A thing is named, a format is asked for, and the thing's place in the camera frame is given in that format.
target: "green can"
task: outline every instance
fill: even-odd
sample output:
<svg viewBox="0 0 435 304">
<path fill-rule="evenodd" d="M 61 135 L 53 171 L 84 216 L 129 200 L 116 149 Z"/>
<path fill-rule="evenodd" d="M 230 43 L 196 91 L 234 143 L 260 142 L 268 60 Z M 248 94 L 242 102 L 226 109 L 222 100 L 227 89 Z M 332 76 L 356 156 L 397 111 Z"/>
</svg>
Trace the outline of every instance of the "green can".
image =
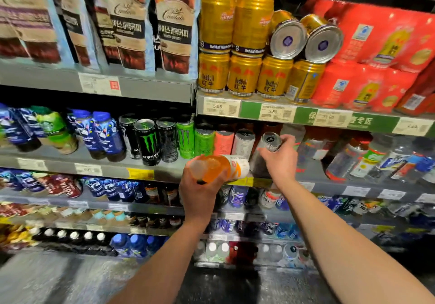
<svg viewBox="0 0 435 304">
<path fill-rule="evenodd" d="M 195 156 L 212 155 L 215 147 L 215 131 L 211 129 L 195 130 Z"/>
<path fill-rule="evenodd" d="M 195 148 L 195 124 L 186 117 L 185 120 L 177 122 L 178 148 L 180 156 L 184 159 L 192 159 L 194 157 Z"/>
</svg>

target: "monster energy drink can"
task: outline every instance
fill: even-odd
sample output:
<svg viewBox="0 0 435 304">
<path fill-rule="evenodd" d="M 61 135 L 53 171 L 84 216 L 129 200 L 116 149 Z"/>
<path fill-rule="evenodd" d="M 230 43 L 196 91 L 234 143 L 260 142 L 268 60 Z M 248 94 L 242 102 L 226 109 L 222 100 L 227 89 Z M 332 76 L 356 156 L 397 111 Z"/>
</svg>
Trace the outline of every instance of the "monster energy drink can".
<svg viewBox="0 0 435 304">
<path fill-rule="evenodd" d="M 180 155 L 184 159 L 192 159 L 194 157 L 194 123 L 190 115 L 182 115 L 177 122 L 178 147 Z"/>
<path fill-rule="evenodd" d="M 195 130 L 195 156 L 212 155 L 215 150 L 215 131 L 210 124 L 201 123 Z"/>
<path fill-rule="evenodd" d="M 171 117 L 161 117 L 156 122 L 160 139 L 160 154 L 163 162 L 178 159 L 177 129 Z"/>
<path fill-rule="evenodd" d="M 142 153 L 142 162 L 146 166 L 158 164 L 160 162 L 160 147 L 154 121 L 150 119 L 136 121 L 134 123 L 134 132 Z"/>
<path fill-rule="evenodd" d="M 125 114 L 119 117 L 119 126 L 122 130 L 122 135 L 124 136 L 125 146 L 127 147 L 127 152 L 132 159 L 140 159 L 140 149 L 139 143 L 136 139 L 136 134 L 134 132 L 134 123 L 138 120 L 135 114 Z"/>
</svg>

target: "can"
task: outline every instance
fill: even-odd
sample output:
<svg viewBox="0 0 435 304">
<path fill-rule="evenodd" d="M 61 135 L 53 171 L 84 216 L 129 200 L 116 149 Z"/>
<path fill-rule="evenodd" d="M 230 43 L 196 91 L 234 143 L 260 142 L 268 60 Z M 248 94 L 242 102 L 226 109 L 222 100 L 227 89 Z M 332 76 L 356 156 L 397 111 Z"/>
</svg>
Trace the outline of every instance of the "can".
<svg viewBox="0 0 435 304">
<path fill-rule="evenodd" d="M 340 51 L 343 45 L 343 32 L 337 26 L 315 14 L 308 14 L 301 19 L 307 29 L 305 59 L 316 64 L 324 64 Z"/>
<path fill-rule="evenodd" d="M 281 192 L 275 189 L 267 189 L 261 193 L 259 204 L 266 209 L 272 209 L 275 207 L 275 203 L 281 196 Z"/>
<path fill-rule="evenodd" d="M 281 145 L 281 138 L 275 132 L 266 132 L 258 143 L 258 148 L 267 148 L 270 152 L 275 152 Z M 269 175 L 266 167 L 266 161 L 260 155 L 258 150 L 255 150 L 252 154 L 252 158 L 249 161 L 249 169 L 256 177 L 267 177 Z"/>
<path fill-rule="evenodd" d="M 215 151 L 213 155 L 231 154 L 233 147 L 234 131 L 227 124 L 220 124 L 215 132 Z"/>
<path fill-rule="evenodd" d="M 275 229 L 278 227 L 278 223 L 272 223 L 269 221 L 265 221 L 260 224 L 260 230 L 263 231 L 266 235 L 272 235 L 275 232 Z"/>
<path fill-rule="evenodd" d="M 215 131 L 209 124 L 201 123 L 195 129 L 195 156 L 212 155 L 215 150 Z"/>
<path fill-rule="evenodd" d="M 285 239 L 287 237 L 287 233 L 291 230 L 291 224 L 289 223 L 279 223 L 278 226 L 276 226 L 276 229 L 274 231 L 274 235 L 278 239 Z"/>
<path fill-rule="evenodd" d="M 270 54 L 264 57 L 258 77 L 257 91 L 265 100 L 275 101 L 284 93 L 292 67 L 292 59 L 284 60 Z"/>
<path fill-rule="evenodd" d="M 134 123 L 134 132 L 139 142 L 142 163 L 155 166 L 160 162 L 160 145 L 157 139 L 156 125 L 153 120 L 141 119 Z"/>
<path fill-rule="evenodd" d="M 234 137 L 232 155 L 241 155 L 245 159 L 251 156 L 252 148 L 254 147 L 255 135 L 247 129 L 237 130 Z"/>
<path fill-rule="evenodd" d="M 230 54 L 199 53 L 199 90 L 215 95 L 224 91 L 228 80 Z"/>
<path fill-rule="evenodd" d="M 289 211 L 290 207 L 288 205 L 287 199 L 281 195 L 275 203 L 275 207 L 281 211 Z"/>
<path fill-rule="evenodd" d="M 118 119 L 119 126 L 122 130 L 122 136 L 124 137 L 125 146 L 130 158 L 138 160 L 142 157 L 140 153 L 138 139 L 134 131 L 134 123 L 138 120 L 135 114 L 129 113 L 121 115 Z"/>
<path fill-rule="evenodd" d="M 230 233 L 232 230 L 234 230 L 235 224 L 236 224 L 236 221 L 233 219 L 221 219 L 220 220 L 220 228 L 225 233 Z"/>
<path fill-rule="evenodd" d="M 178 148 L 183 159 L 192 159 L 195 149 L 195 124 L 190 115 L 182 115 L 177 122 Z"/>
<path fill-rule="evenodd" d="M 269 28 L 269 49 L 274 57 L 292 59 L 307 43 L 306 28 L 288 11 L 275 11 Z"/>
<path fill-rule="evenodd" d="M 266 48 L 274 0 L 237 0 L 232 51 L 240 56 L 261 57 Z"/>
<path fill-rule="evenodd" d="M 160 141 L 160 157 L 163 162 L 178 159 L 177 126 L 171 117 L 161 117 L 156 122 Z"/>
<path fill-rule="evenodd" d="M 242 208 L 244 203 L 246 202 L 246 196 L 249 187 L 247 186 L 236 186 L 233 185 L 230 190 L 228 202 L 234 208 Z"/>
<path fill-rule="evenodd" d="M 244 58 L 233 54 L 227 82 L 230 93 L 242 98 L 252 96 L 257 86 L 261 63 L 261 58 Z"/>
<path fill-rule="evenodd" d="M 201 0 L 199 49 L 211 54 L 231 50 L 237 0 Z"/>
<path fill-rule="evenodd" d="M 301 105 L 308 103 L 324 70 L 325 64 L 313 64 L 307 60 L 296 61 L 288 77 L 287 98 Z"/>
</svg>

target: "hand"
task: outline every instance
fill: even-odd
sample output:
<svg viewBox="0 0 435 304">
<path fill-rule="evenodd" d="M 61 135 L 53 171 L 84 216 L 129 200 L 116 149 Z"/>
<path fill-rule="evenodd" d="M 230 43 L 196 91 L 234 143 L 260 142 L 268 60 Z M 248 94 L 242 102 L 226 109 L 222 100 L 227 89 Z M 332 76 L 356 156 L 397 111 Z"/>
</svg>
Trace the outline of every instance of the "hand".
<svg viewBox="0 0 435 304">
<path fill-rule="evenodd" d="M 284 143 L 276 152 L 270 152 L 267 148 L 258 148 L 258 151 L 266 161 L 272 180 L 282 192 L 289 180 L 296 181 L 297 152 L 293 148 L 294 136 L 284 134 L 281 139 Z"/>
<path fill-rule="evenodd" d="M 210 222 L 211 213 L 215 206 L 216 194 L 226 182 L 227 174 L 222 172 L 212 182 L 199 185 L 189 169 L 191 162 L 197 158 L 189 161 L 184 167 L 183 176 L 178 188 L 183 199 L 184 222 L 193 224 L 195 227 L 198 227 L 199 232 L 203 233 Z"/>
</svg>

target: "black monster can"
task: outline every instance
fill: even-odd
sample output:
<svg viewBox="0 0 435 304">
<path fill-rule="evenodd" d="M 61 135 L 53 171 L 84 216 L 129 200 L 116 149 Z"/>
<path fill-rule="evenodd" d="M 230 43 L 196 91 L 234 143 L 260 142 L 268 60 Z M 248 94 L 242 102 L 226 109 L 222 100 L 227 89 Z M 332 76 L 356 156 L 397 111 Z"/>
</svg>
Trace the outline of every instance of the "black monster can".
<svg viewBox="0 0 435 304">
<path fill-rule="evenodd" d="M 157 131 L 160 139 L 160 154 L 163 162 L 174 162 L 178 159 L 177 126 L 171 117 L 157 120 Z"/>
<path fill-rule="evenodd" d="M 134 123 L 134 132 L 146 166 L 155 166 L 160 162 L 160 145 L 156 125 L 153 120 L 141 119 Z"/>
<path fill-rule="evenodd" d="M 138 120 L 135 114 L 125 114 L 119 117 L 119 126 L 122 130 L 125 146 L 130 158 L 138 160 L 141 158 L 139 143 L 134 132 L 134 123 Z"/>
</svg>

